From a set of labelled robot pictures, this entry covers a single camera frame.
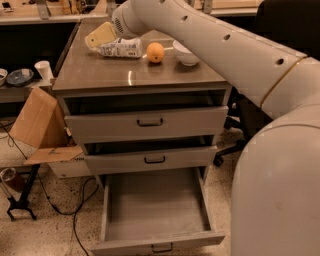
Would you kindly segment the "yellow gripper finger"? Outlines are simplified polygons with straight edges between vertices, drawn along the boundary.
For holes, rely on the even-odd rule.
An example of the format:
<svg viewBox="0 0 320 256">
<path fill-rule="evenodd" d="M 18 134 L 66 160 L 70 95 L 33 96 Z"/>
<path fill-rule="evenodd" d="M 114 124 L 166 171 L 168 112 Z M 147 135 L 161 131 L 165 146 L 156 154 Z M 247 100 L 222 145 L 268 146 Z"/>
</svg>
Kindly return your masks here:
<svg viewBox="0 0 320 256">
<path fill-rule="evenodd" d="M 105 22 L 85 37 L 85 43 L 88 48 L 96 48 L 116 39 L 117 35 L 112 24 L 110 22 Z"/>
</svg>

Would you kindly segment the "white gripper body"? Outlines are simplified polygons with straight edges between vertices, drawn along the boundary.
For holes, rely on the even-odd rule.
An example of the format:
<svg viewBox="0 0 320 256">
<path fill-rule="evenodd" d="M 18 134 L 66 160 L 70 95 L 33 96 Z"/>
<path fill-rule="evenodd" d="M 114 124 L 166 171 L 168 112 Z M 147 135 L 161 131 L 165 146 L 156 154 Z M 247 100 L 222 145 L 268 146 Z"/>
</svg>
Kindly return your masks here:
<svg viewBox="0 0 320 256">
<path fill-rule="evenodd" d="M 126 0 L 114 10 L 112 23 L 118 36 L 124 39 L 140 37 L 147 32 L 147 27 L 134 13 L 132 0 Z"/>
</svg>

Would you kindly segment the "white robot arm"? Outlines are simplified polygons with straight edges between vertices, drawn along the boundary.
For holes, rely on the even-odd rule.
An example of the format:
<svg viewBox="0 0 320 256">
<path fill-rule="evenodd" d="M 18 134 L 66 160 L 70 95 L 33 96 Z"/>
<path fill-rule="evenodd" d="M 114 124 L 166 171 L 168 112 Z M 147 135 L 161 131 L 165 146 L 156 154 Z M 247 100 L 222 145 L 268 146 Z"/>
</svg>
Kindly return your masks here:
<svg viewBox="0 0 320 256">
<path fill-rule="evenodd" d="M 85 42 L 151 30 L 178 40 L 272 119 L 236 166 L 231 255 L 320 256 L 320 62 L 185 0 L 126 0 Z"/>
</svg>

